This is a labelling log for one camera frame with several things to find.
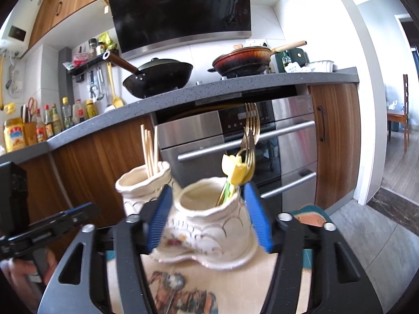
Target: frying pan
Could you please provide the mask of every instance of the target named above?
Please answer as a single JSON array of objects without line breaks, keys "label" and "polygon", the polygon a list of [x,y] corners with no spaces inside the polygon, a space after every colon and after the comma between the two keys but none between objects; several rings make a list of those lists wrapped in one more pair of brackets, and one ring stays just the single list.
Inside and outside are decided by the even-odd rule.
[{"label": "frying pan", "polygon": [[208,72],[218,72],[227,78],[249,76],[262,73],[269,67],[271,55],[307,45],[306,41],[298,41],[270,50],[267,47],[252,46],[236,49],[229,54],[216,58],[212,69]]},{"label": "frying pan", "polygon": [[122,85],[134,97],[143,99],[181,89],[188,83],[194,68],[186,62],[158,58],[137,68],[110,51],[103,54],[103,59],[131,72]]}]

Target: metal bolt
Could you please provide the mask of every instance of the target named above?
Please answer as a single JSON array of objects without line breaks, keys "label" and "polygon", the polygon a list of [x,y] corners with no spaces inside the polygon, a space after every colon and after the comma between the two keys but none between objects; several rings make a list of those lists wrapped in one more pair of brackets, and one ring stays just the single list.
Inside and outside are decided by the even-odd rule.
[{"label": "metal bolt", "polygon": [[83,229],[81,229],[83,232],[92,232],[93,230],[95,230],[95,226],[93,224],[86,224],[83,226]]},{"label": "metal bolt", "polygon": [[140,220],[140,216],[139,215],[137,215],[137,214],[132,214],[132,215],[129,215],[127,218],[126,218],[126,221],[128,222],[128,223],[136,223],[136,222],[138,222]]},{"label": "metal bolt", "polygon": [[280,221],[289,222],[290,220],[292,220],[292,219],[293,219],[293,216],[292,216],[292,215],[290,215],[290,214],[287,214],[287,213],[280,213],[280,214],[278,215],[278,219],[279,219]]},{"label": "metal bolt", "polygon": [[328,232],[334,232],[336,230],[336,225],[331,222],[324,223],[323,228]]}]

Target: black shelf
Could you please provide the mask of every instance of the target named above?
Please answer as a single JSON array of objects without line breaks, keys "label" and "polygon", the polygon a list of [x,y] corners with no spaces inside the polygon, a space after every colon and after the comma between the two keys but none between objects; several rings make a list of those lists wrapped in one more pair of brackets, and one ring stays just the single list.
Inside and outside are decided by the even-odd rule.
[{"label": "black shelf", "polygon": [[[111,52],[113,52],[113,53],[115,53],[116,55],[119,56],[119,50],[114,49],[114,50],[111,50]],[[102,57],[103,57],[103,54],[100,54],[98,56],[95,56],[94,58],[91,58],[89,61],[85,62],[84,64],[82,64],[80,66],[77,66],[76,68],[73,68],[70,71],[67,71],[67,73],[70,74],[70,75],[72,75],[72,76],[79,76],[79,75],[81,75],[83,73],[86,73],[87,70],[90,67],[92,67],[94,65],[97,65],[100,62],[103,62],[104,60],[102,59]]]}]

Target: pan handle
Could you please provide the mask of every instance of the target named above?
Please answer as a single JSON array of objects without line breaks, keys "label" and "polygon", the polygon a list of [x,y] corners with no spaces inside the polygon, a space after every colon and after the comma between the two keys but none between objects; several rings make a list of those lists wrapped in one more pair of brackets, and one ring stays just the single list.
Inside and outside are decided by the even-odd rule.
[{"label": "pan handle", "polygon": [[120,58],[119,56],[117,56],[115,53],[112,53],[111,51],[106,51],[103,54],[102,58],[110,62],[111,64],[114,64],[123,69],[126,69],[128,72],[131,72],[132,74],[137,74],[139,72],[137,67],[131,65],[129,62]]},{"label": "pan handle", "polygon": [[276,52],[283,52],[283,51],[287,51],[289,49],[294,49],[297,47],[301,47],[301,46],[305,46],[307,45],[307,41],[303,40],[303,41],[298,41],[296,43],[289,43],[280,47],[276,47],[272,50],[272,52],[276,53]]}]

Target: human hand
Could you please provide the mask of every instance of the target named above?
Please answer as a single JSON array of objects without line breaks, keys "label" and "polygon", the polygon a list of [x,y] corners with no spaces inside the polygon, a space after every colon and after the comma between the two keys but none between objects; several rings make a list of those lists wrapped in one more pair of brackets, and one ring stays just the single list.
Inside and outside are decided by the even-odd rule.
[{"label": "human hand", "polygon": [[[48,269],[43,275],[45,285],[49,283],[52,274],[57,268],[57,261],[54,253],[47,249]],[[34,293],[28,280],[29,275],[37,274],[36,267],[32,261],[24,261],[20,259],[9,259],[0,262],[0,268],[12,286],[13,290],[28,307],[29,310],[36,312],[40,299]]]}]

